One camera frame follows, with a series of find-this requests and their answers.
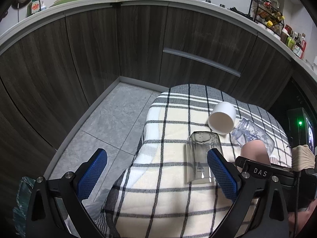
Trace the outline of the smoky square glass cup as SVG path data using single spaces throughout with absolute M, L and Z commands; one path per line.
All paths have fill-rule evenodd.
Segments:
M 213 148 L 223 154 L 218 134 L 196 131 L 189 136 L 185 143 L 185 174 L 188 184 L 206 184 L 214 181 L 214 174 L 207 163 L 207 153 Z

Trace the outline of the small white cup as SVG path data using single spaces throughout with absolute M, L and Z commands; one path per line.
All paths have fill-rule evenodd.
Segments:
M 229 102 L 220 102 L 208 118 L 210 129 L 220 135 L 229 134 L 235 125 L 236 109 Z

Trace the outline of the pink plastic cup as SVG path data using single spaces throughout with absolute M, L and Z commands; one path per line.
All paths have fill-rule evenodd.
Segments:
M 261 140 L 252 140 L 244 144 L 241 148 L 241 156 L 249 160 L 270 165 L 268 152 L 264 142 Z

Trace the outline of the white checkered tablecloth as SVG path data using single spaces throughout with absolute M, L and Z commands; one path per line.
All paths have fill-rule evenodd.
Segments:
M 209 131 L 209 115 L 229 102 L 238 119 L 251 120 L 273 139 L 272 160 L 291 166 L 284 130 L 266 110 L 205 85 L 178 85 L 152 103 L 131 165 L 113 184 L 96 225 L 106 237 L 208 237 L 231 206 L 214 179 L 187 182 L 194 165 L 186 142 Z

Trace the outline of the clear printed glass jar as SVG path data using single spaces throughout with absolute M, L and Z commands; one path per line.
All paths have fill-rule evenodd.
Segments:
M 262 141 L 269 156 L 272 154 L 275 147 L 275 142 L 271 136 L 253 121 L 246 118 L 240 119 L 231 131 L 231 135 L 241 147 L 250 141 Z

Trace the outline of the green dish soap bottle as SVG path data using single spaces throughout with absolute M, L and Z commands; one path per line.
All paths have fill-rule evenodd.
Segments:
M 37 12 L 41 11 L 41 2 L 40 0 L 31 0 L 27 6 L 27 16 L 31 16 Z

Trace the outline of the gripper mounted screen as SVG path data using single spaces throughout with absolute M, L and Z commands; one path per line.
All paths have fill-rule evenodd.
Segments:
M 289 124 L 289 136 L 292 147 L 308 145 L 315 154 L 314 127 L 304 108 L 294 108 L 287 112 Z

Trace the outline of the black spice rack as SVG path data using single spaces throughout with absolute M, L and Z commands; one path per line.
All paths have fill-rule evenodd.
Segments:
M 248 13 L 253 22 L 265 26 L 276 35 L 280 35 L 285 26 L 284 15 L 270 0 L 251 0 Z

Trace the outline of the red label sauce bottle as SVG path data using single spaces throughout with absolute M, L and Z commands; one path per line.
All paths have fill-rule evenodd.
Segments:
M 296 54 L 298 58 L 302 59 L 304 56 L 306 45 L 307 45 L 307 42 L 306 42 L 305 33 L 302 33 L 301 35 L 298 34 L 296 38 L 296 44 L 293 49 L 293 53 Z

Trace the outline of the black built-in dishwasher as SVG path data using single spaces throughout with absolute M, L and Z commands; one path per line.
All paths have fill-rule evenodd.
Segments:
M 290 109 L 303 107 L 316 120 L 316 83 L 300 76 L 291 77 L 269 112 L 276 118 Z

